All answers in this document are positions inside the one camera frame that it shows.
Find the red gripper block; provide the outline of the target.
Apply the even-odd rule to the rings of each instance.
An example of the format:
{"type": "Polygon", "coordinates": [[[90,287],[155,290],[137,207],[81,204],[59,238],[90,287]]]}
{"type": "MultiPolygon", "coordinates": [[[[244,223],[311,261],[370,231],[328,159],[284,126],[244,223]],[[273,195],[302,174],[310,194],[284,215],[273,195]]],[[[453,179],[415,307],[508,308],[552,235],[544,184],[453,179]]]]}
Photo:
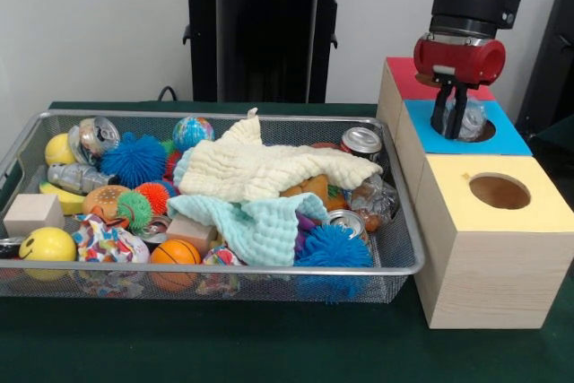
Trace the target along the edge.
{"type": "MultiPolygon", "coordinates": [[[[506,49],[496,39],[426,33],[417,41],[413,61],[420,74],[438,80],[456,80],[455,102],[448,115],[446,138],[459,137],[467,104],[467,86],[491,85],[502,72],[506,49]]],[[[430,124],[436,132],[443,131],[446,102],[450,84],[442,83],[437,94],[430,124]]]]}

